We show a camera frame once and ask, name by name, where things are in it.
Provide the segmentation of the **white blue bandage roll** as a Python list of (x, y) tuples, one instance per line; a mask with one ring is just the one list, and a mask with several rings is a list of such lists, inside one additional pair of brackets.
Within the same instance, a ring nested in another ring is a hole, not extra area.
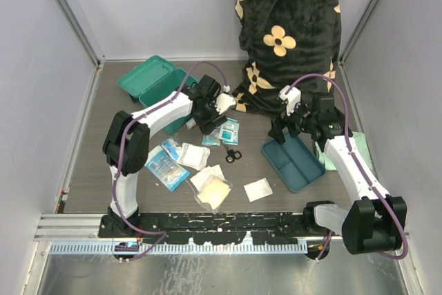
[(190, 119), (187, 123), (186, 123), (186, 127), (188, 129), (192, 129), (194, 126), (196, 125), (196, 122), (194, 119)]

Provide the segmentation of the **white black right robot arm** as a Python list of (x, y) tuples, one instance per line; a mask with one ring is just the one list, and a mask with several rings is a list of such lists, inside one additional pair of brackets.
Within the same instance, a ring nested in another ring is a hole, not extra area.
[(304, 230), (313, 236), (324, 230), (341, 236), (351, 254), (389, 256), (401, 250), (398, 257), (404, 258), (407, 205), (402, 197), (392, 196), (367, 166), (348, 127), (348, 116), (336, 108), (334, 96), (314, 93), (306, 103), (298, 89), (286, 86), (278, 98), (285, 110), (271, 121), (269, 136), (284, 144), (301, 133), (310, 135), (336, 167), (352, 202), (349, 210), (332, 201), (307, 203)]

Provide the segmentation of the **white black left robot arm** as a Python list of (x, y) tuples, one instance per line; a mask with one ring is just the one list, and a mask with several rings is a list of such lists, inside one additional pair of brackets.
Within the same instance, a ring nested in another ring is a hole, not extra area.
[(205, 75), (198, 83), (181, 84), (164, 99), (139, 112), (115, 114), (102, 151), (112, 172), (110, 210), (113, 228), (123, 237), (134, 235), (138, 220), (137, 178), (148, 160), (150, 139), (165, 126), (183, 117), (195, 120), (203, 134), (227, 121), (225, 113), (236, 105), (228, 86)]

